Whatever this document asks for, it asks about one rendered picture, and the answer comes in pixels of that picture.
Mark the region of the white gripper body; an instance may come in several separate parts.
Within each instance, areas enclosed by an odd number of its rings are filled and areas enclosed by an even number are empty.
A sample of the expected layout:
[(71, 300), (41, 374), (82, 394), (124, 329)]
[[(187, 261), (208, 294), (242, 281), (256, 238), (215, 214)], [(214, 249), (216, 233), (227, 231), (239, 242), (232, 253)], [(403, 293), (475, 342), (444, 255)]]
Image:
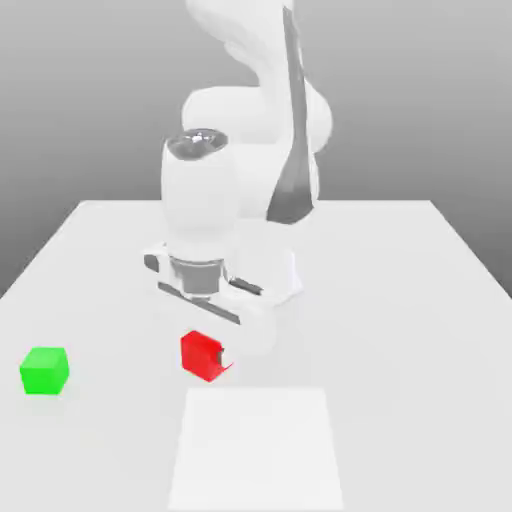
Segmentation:
[(187, 304), (180, 319), (183, 327), (217, 339), (229, 353), (252, 356), (272, 350), (276, 321), (262, 288), (244, 280), (222, 280), (219, 291), (208, 297), (186, 296), (163, 282), (158, 288)]

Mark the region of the small red cube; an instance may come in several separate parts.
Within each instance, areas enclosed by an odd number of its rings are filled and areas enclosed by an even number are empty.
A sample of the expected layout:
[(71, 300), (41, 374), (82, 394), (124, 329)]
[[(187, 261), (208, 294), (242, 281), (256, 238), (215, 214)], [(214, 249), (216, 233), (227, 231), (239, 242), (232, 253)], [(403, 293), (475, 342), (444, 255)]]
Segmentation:
[(223, 362), (224, 346), (196, 330), (181, 338), (180, 350), (182, 367), (206, 382), (214, 381), (232, 366)]

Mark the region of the small green cube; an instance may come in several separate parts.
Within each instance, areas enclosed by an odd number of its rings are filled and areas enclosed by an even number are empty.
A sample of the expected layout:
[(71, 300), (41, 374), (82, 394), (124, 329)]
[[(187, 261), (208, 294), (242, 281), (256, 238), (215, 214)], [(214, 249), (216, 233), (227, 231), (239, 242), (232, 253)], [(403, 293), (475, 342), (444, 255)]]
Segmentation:
[(63, 347), (33, 347), (19, 370), (26, 394), (58, 395), (70, 374)]

